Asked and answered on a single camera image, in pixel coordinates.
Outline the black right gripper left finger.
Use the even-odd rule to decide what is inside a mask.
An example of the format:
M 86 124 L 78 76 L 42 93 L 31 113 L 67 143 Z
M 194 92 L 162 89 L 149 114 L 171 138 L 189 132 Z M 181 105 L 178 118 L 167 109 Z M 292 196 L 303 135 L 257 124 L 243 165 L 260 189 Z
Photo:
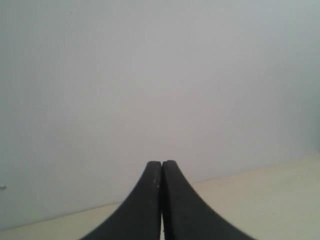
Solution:
M 83 240 L 159 240 L 162 164 L 149 161 L 124 202 Z

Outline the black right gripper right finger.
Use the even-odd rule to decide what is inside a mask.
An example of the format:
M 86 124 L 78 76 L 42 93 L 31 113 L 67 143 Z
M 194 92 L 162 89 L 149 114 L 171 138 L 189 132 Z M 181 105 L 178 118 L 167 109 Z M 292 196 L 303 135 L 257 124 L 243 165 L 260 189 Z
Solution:
M 161 211 L 166 240 L 251 240 L 196 193 L 174 160 L 162 163 Z

